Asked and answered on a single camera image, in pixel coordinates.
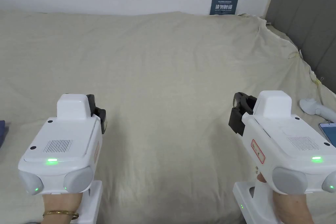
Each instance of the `beige bed sheet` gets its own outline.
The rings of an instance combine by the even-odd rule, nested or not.
[[[98,223],[240,223],[236,181],[255,176],[228,127],[236,92],[283,90],[335,108],[334,95],[291,43],[257,17],[95,16],[0,12],[1,223],[40,220],[17,164],[64,93],[95,94],[107,110],[96,179]],[[334,223],[334,195],[309,195],[316,223]]]

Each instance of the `phone screen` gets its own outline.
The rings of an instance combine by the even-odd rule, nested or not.
[[[336,123],[320,124],[321,130],[329,141],[336,147]]]

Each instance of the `gray headboard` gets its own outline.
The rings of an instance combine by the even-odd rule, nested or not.
[[[336,0],[271,0],[266,20],[292,39],[336,93]]]

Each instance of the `vent grille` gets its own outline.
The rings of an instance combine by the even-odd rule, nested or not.
[[[320,150],[319,146],[310,137],[289,137],[288,139],[300,151]]]
[[[50,140],[44,148],[44,153],[65,153],[72,144],[72,139]]]

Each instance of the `gold bracelet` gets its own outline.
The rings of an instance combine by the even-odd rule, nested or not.
[[[67,215],[72,215],[72,220],[76,220],[79,218],[79,214],[74,212],[74,211],[66,211],[66,210],[53,210],[53,211],[48,211],[43,213],[43,218],[45,215],[50,215],[50,214],[67,214]]]

